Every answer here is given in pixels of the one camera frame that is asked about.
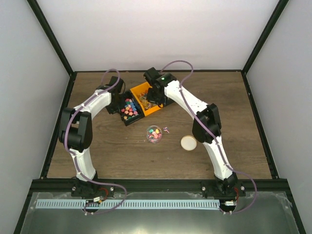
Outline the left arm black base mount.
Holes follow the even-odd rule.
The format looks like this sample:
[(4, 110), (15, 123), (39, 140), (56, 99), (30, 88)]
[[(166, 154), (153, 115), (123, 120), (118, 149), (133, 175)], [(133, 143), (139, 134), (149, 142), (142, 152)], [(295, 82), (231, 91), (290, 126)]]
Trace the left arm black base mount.
[(71, 195), (73, 197), (93, 198), (98, 196), (112, 196), (115, 191), (113, 185), (98, 185), (89, 181), (82, 181), (76, 177), (72, 177), (73, 183)]

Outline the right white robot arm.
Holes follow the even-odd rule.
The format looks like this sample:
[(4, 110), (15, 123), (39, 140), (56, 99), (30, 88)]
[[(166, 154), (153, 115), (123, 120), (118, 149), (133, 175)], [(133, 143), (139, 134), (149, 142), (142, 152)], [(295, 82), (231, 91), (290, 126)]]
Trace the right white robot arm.
[(173, 100), (193, 119), (192, 134), (202, 143), (210, 157), (217, 183), (217, 192), (228, 196), (234, 191), (237, 174), (230, 165), (222, 144), (221, 120), (218, 107), (201, 101), (170, 73), (161, 74), (154, 67), (144, 73), (144, 78), (151, 86), (147, 100), (157, 105)]

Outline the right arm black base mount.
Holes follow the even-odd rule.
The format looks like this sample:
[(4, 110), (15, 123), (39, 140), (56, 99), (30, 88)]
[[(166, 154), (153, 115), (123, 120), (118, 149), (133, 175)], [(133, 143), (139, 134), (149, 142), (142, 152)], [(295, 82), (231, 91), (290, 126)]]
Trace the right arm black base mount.
[(244, 197), (246, 193), (241, 190), (243, 184), (238, 180), (236, 173), (232, 173), (229, 178), (221, 180), (216, 176), (214, 179), (201, 181), (202, 195), (205, 198), (214, 197), (216, 199)]

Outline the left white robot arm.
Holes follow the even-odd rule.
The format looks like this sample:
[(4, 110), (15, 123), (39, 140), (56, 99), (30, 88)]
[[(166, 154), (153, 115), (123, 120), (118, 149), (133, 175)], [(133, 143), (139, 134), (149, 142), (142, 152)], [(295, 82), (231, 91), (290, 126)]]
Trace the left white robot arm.
[(89, 197), (96, 196), (100, 187), (94, 181), (97, 172), (90, 155), (92, 120), (104, 108), (109, 114), (120, 113), (123, 86), (124, 81), (120, 77), (112, 76), (108, 84), (100, 85), (82, 104), (66, 107), (61, 113), (58, 138), (73, 159), (76, 177), (85, 181), (82, 190)]

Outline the black bin with star candies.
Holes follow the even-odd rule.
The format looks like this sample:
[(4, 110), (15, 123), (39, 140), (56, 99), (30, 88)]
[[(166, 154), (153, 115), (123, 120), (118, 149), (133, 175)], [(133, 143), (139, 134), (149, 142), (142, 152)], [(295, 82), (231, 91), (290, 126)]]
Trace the black bin with star candies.
[(134, 99), (130, 90), (121, 94), (120, 118), (125, 126), (128, 126), (144, 117), (142, 109)]

